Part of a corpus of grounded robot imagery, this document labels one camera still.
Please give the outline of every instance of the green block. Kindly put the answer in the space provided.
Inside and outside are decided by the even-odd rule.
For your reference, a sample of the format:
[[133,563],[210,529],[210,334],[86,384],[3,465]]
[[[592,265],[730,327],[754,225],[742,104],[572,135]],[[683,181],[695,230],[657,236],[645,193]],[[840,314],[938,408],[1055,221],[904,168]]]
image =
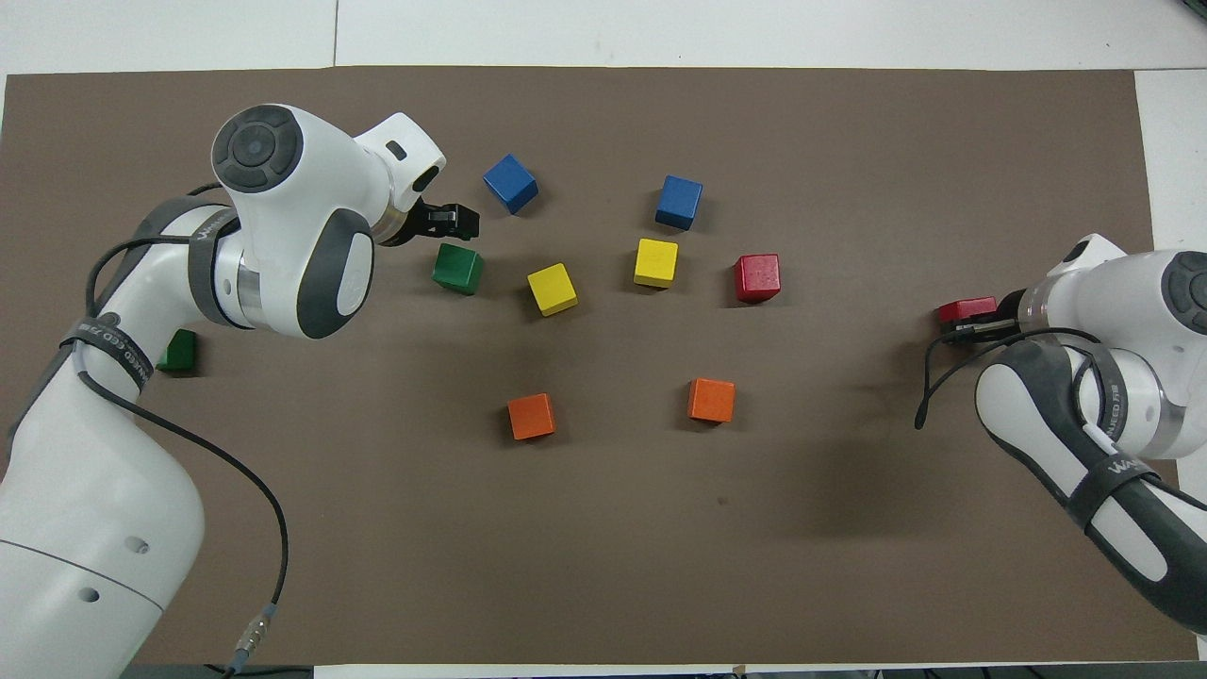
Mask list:
[[462,294],[473,294],[478,291],[480,279],[482,256],[478,252],[441,242],[441,251],[436,254],[436,268],[432,269],[432,280]]
[[177,329],[154,368],[167,373],[185,371],[193,370],[196,363],[197,333],[192,329]]

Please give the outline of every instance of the yellow block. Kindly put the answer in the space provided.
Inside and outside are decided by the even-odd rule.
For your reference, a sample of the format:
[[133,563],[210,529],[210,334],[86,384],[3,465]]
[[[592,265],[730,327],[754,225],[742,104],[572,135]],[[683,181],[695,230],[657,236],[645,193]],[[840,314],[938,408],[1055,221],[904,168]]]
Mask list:
[[532,287],[532,295],[536,297],[536,305],[541,308],[541,315],[553,315],[578,303],[578,294],[570,282],[570,273],[561,262],[530,273],[529,286]]
[[632,271],[632,281],[639,285],[670,287],[675,280],[676,258],[678,258],[678,242],[642,238],[637,242],[637,267]]

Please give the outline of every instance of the circular joint cap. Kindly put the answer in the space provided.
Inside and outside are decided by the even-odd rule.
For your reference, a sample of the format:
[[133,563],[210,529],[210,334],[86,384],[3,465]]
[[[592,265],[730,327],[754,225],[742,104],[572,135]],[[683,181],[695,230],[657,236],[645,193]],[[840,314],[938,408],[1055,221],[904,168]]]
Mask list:
[[284,106],[252,106],[214,140],[214,172],[233,191],[260,193],[288,178],[302,158],[302,127]]

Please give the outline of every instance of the red block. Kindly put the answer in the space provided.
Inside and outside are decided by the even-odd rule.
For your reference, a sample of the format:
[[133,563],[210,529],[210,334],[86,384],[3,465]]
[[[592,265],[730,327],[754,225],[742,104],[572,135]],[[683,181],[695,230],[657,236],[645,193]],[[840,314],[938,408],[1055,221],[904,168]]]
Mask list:
[[765,302],[780,292],[780,254],[742,254],[734,264],[737,298],[750,304]]
[[997,310],[997,299],[993,297],[974,297],[970,299],[956,299],[939,306],[939,322],[951,322],[980,314],[991,314]]

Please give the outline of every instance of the cable connector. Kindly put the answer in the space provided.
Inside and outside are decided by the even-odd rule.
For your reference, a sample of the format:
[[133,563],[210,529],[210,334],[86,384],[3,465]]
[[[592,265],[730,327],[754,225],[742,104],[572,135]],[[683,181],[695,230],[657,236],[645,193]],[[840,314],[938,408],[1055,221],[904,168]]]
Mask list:
[[234,657],[227,663],[227,672],[229,674],[233,675],[243,672],[243,667],[251,660],[251,655],[256,652],[256,648],[268,636],[268,626],[272,624],[274,615],[276,615],[276,604],[268,604],[264,607],[264,610],[260,611],[260,615],[251,619],[247,628],[239,637],[239,643],[234,645]]

